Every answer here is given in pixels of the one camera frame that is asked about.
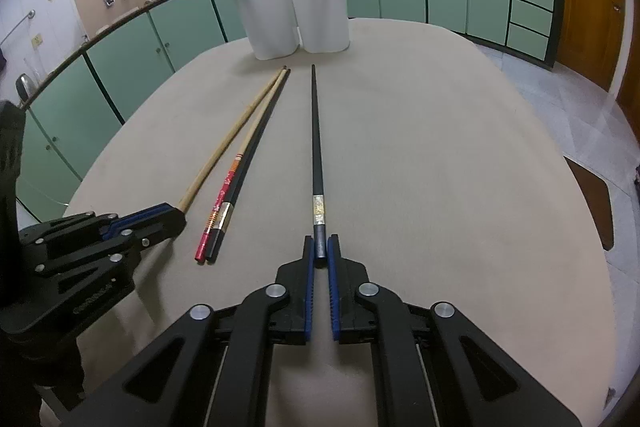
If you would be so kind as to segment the tan bamboo chopstick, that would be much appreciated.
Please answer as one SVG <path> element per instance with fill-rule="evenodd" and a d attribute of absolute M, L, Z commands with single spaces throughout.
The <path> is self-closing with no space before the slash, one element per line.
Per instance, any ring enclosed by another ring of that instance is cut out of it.
<path fill-rule="evenodd" d="M 285 70 L 284 66 L 282 66 L 280 69 L 277 70 L 277 72 L 265 84 L 265 86 L 262 87 L 262 90 L 258 92 L 258 95 L 255 96 L 254 100 L 251 101 L 250 104 L 248 104 L 245 107 L 241 116 L 235 121 L 234 124 L 232 124 L 230 130 L 224 136 L 224 139 L 222 139 L 221 142 L 215 148 L 215 150 L 213 150 L 213 152 L 210 153 L 207 160 L 205 161 L 205 164 L 202 166 L 202 168 L 200 169 L 200 171 L 198 172 L 194 180 L 186 189 L 186 193 L 184 193 L 183 198 L 180 199 L 180 202 L 177 208 L 181 210 L 183 213 L 186 213 L 189 210 L 190 206 L 192 205 L 192 202 L 194 201 L 195 196 L 198 195 L 200 188 L 202 187 L 206 178 L 209 176 L 209 173 L 211 173 L 213 168 L 217 165 L 217 162 L 221 158 L 222 154 L 226 150 L 228 150 L 229 145 L 236 138 L 240 130 L 245 126 L 247 121 L 250 119 L 250 116 L 254 114 L 256 108 L 260 105 L 260 103 L 262 103 L 262 101 L 264 101 L 264 98 L 269 93 L 269 91 L 274 87 L 274 85 L 276 84 L 276 81 L 283 74 L 284 70 Z"/>

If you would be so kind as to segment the brown wooden chair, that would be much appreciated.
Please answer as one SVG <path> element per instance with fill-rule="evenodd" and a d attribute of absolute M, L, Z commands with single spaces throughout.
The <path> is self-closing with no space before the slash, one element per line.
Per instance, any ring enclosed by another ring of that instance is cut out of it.
<path fill-rule="evenodd" d="M 605 181 L 590 170 L 578 165 L 570 158 L 565 158 L 572 170 L 576 182 L 584 195 L 594 225 L 597 228 L 602 247 L 610 251 L 614 247 L 614 222 L 610 192 Z"/>

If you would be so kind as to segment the red-patterned wooden chopstick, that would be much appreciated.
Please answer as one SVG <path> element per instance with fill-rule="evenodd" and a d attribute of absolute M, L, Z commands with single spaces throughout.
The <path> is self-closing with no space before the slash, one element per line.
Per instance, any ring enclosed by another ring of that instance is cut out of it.
<path fill-rule="evenodd" d="M 220 188 L 214 209 L 194 256 L 194 260 L 198 262 L 199 265 L 214 263 L 217 260 L 224 236 L 226 236 L 228 226 L 230 225 L 236 200 L 238 199 L 248 168 L 250 168 L 250 163 L 252 162 L 257 145 L 262 137 L 262 132 L 265 130 L 273 107 L 276 105 L 290 74 L 291 69 L 285 67 L 267 94 L 265 105 L 262 106 L 257 117 L 254 119 L 250 131 L 247 132 L 247 136 L 238 153 L 235 155 L 234 161 L 232 161 L 232 165 L 227 176 L 224 178 L 224 183 Z"/>

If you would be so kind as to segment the electric kettle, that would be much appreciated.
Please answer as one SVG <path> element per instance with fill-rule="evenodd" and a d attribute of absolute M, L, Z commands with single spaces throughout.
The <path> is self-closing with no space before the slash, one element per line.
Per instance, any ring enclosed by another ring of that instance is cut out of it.
<path fill-rule="evenodd" d="M 23 72 L 15 80 L 15 88 L 20 98 L 20 105 L 25 106 L 32 97 L 38 92 L 39 84 L 32 77 Z"/>

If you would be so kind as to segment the black chopstick gold band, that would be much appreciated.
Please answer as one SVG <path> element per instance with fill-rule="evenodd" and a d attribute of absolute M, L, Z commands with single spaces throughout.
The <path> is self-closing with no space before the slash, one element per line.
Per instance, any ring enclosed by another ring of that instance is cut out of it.
<path fill-rule="evenodd" d="M 312 222 L 314 222 L 314 264 L 326 266 L 326 208 L 321 153 L 320 118 L 316 65 L 311 65 L 311 159 Z"/>

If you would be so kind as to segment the wall towel bar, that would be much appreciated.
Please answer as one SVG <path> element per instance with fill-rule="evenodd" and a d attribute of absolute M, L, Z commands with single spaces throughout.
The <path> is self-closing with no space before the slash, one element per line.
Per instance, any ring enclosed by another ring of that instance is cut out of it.
<path fill-rule="evenodd" d="M 17 31 L 17 29 L 20 28 L 24 23 L 26 23 L 28 20 L 32 20 L 36 16 L 36 13 L 36 10 L 30 10 L 27 14 L 25 14 L 2 38 L 2 40 L 0 41 L 0 46 L 2 46 L 2 44 L 5 44 L 9 40 L 9 38 L 12 37 L 14 32 Z"/>

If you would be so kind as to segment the white utensil holder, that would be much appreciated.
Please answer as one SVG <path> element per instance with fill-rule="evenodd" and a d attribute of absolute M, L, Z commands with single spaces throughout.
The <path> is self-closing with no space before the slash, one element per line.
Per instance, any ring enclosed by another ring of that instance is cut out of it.
<path fill-rule="evenodd" d="M 254 57 L 338 53 L 350 46 L 347 0 L 234 0 Z"/>

